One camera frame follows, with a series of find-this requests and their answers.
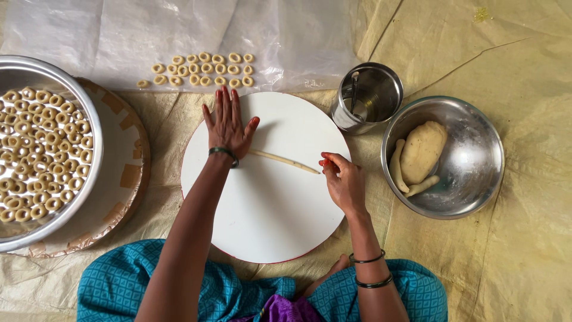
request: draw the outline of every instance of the bangle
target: bangle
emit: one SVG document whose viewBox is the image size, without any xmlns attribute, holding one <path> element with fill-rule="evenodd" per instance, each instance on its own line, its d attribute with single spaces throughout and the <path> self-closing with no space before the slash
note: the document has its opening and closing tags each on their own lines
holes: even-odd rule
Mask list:
<svg viewBox="0 0 572 322">
<path fill-rule="evenodd" d="M 386 255 L 386 251 L 383 250 L 383 248 L 382 248 L 381 250 L 382 250 L 382 254 L 381 254 L 380 256 L 377 256 L 377 257 L 374 258 L 373 260 L 369 260 L 369 261 L 357 261 L 357 260 L 355 260 L 355 258 L 353 257 L 353 253 L 351 253 L 351 254 L 349 255 L 349 261 L 351 261 L 351 262 L 353 262 L 353 263 L 357 263 L 357 264 L 365 264 L 365 263 L 371 263 L 371 262 L 378 261 L 378 260 L 380 260 L 381 258 L 383 258 L 383 257 Z"/>
<path fill-rule="evenodd" d="M 225 149 L 225 148 L 220 148 L 220 147 L 214 147 L 214 148 L 210 148 L 209 150 L 209 155 L 213 154 L 213 153 L 217 153 L 217 152 L 224 152 L 228 155 L 230 155 L 235 161 L 232 163 L 231 169 L 236 168 L 239 166 L 239 159 L 236 157 L 236 155 L 234 153 L 232 153 L 231 150 Z"/>
<path fill-rule="evenodd" d="M 379 282 L 379 283 L 372 283 L 372 284 L 362 283 L 362 282 L 358 281 L 358 277 L 356 276 L 356 284 L 362 288 L 380 288 L 380 287 L 384 287 L 386 285 L 391 284 L 391 282 L 393 282 L 393 274 L 391 274 L 391 272 L 390 272 L 390 276 L 385 281 Z"/>
</svg>

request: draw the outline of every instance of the steel bowl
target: steel bowl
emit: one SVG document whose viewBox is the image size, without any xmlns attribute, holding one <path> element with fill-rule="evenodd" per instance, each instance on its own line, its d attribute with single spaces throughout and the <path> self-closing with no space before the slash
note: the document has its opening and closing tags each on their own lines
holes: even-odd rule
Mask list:
<svg viewBox="0 0 572 322">
<path fill-rule="evenodd" d="M 439 183 L 409 198 L 395 186 L 388 165 L 398 139 L 435 121 L 445 126 L 447 142 L 429 173 Z M 382 141 L 382 167 L 395 195 L 411 210 L 434 219 L 458 219 L 479 210 L 501 184 L 505 154 L 491 121 L 471 104 L 447 96 L 413 101 L 393 117 Z"/>
<path fill-rule="evenodd" d="M 100 120 L 84 88 L 52 64 L 24 56 L 0 56 L 0 93 L 24 87 L 44 89 L 71 101 L 83 112 L 93 135 L 93 157 L 88 176 L 74 199 L 58 211 L 27 222 L 0 223 L 0 252 L 9 252 L 38 242 L 63 226 L 90 194 L 100 171 L 104 144 Z"/>
</svg>

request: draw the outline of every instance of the clear plastic sheet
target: clear plastic sheet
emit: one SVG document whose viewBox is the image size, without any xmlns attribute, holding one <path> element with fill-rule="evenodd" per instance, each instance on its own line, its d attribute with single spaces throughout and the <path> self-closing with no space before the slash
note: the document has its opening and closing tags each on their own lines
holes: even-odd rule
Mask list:
<svg viewBox="0 0 572 322">
<path fill-rule="evenodd" d="M 153 80 L 153 64 L 174 55 L 219 53 L 228 65 L 229 53 L 251 53 L 255 85 L 241 94 L 337 88 L 358 63 L 353 7 L 350 0 L 11 0 L 0 53 L 39 58 L 110 89 L 138 89 L 138 80 Z M 188 78 L 149 89 L 213 91 Z"/>
</svg>

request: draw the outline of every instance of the round white board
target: round white board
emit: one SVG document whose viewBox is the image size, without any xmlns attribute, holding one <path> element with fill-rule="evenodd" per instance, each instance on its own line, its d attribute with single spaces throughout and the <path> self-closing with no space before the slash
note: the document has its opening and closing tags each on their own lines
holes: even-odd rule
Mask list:
<svg viewBox="0 0 572 322">
<path fill-rule="evenodd" d="M 252 148 L 311 167 L 320 174 L 248 154 L 228 175 L 214 217 L 212 244 L 240 260 L 269 264 L 292 260 L 325 241 L 344 218 L 329 196 L 318 161 L 323 151 L 348 160 L 345 140 L 321 110 L 289 94 L 240 98 L 243 123 L 260 118 Z M 186 196 L 207 159 L 203 121 L 185 151 L 181 186 Z"/>
</svg>

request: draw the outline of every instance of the green bangle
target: green bangle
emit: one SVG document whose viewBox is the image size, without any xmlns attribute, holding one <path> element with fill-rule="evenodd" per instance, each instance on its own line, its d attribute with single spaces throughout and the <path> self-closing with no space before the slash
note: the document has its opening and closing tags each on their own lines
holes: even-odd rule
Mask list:
<svg viewBox="0 0 572 322">
<path fill-rule="evenodd" d="M 239 159 L 236 157 L 236 155 L 234 153 L 232 153 L 231 150 L 225 149 L 225 148 L 220 148 L 220 147 L 214 147 L 214 148 L 210 148 L 209 150 L 209 155 L 213 154 L 213 153 L 217 153 L 217 152 L 224 152 L 228 155 L 230 155 L 235 161 L 232 163 L 231 169 L 236 168 L 239 166 Z"/>
</svg>

